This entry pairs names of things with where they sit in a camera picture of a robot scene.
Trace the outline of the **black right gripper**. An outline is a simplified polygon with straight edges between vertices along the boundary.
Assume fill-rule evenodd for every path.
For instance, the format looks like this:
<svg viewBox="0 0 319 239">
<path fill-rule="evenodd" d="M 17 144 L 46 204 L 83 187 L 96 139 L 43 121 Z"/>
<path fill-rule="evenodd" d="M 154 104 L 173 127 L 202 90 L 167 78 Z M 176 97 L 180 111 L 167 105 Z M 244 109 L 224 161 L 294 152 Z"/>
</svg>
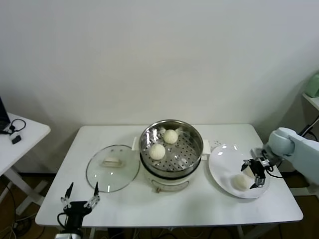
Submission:
<svg viewBox="0 0 319 239">
<path fill-rule="evenodd" d="M 241 172 L 243 172 L 247 167 L 250 167 L 255 176 L 255 181 L 251 185 L 250 189 L 262 188 L 266 181 L 265 168 L 262 163 L 255 159 L 244 160 L 244 163 L 241 166 Z"/>
</svg>

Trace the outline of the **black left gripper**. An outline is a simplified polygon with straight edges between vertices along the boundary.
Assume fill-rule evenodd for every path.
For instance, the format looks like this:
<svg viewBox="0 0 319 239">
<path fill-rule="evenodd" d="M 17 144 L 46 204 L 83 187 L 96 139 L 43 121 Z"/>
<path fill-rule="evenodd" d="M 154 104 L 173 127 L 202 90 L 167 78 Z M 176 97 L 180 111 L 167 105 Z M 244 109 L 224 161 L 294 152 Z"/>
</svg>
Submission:
<svg viewBox="0 0 319 239">
<path fill-rule="evenodd" d="M 66 190 L 64 197 L 60 199 L 63 204 L 63 212 L 67 216 L 65 227 L 81 228 L 84 217 L 90 214 L 91 208 L 94 208 L 100 201 L 98 182 L 96 182 L 93 197 L 88 201 L 69 201 L 73 185 L 74 183 L 72 182 Z"/>
</svg>

